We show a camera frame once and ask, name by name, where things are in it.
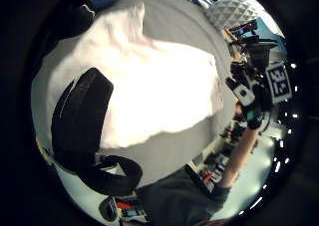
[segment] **sign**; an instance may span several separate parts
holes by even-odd
[[[289,78],[283,63],[266,68],[266,76],[273,104],[278,104],[292,97]]]

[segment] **dark gray shirt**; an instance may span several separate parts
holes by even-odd
[[[207,197],[181,169],[139,189],[138,196],[155,226],[192,226],[220,210],[229,191],[215,187]]]

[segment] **white cloth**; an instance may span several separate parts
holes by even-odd
[[[91,67],[115,87],[101,136],[103,148],[127,147],[162,131],[187,129],[222,108],[214,57],[144,36],[144,16],[143,4],[102,15],[53,70],[43,66],[32,86],[33,117],[44,124],[36,126],[37,134],[39,129],[51,142],[59,97]]]

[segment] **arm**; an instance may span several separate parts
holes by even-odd
[[[219,187],[231,187],[238,176],[241,167],[247,162],[251,149],[257,140],[258,129],[247,128],[243,133],[238,146],[233,150],[228,164],[218,183]]]

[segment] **person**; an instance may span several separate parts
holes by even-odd
[[[241,102],[247,128],[238,146],[232,151],[221,180],[210,195],[203,193],[194,184],[184,168],[155,184],[137,190],[137,195],[155,226],[212,225],[210,218],[223,207],[240,169],[247,162],[258,137],[262,112],[251,90],[230,78],[226,82]]]

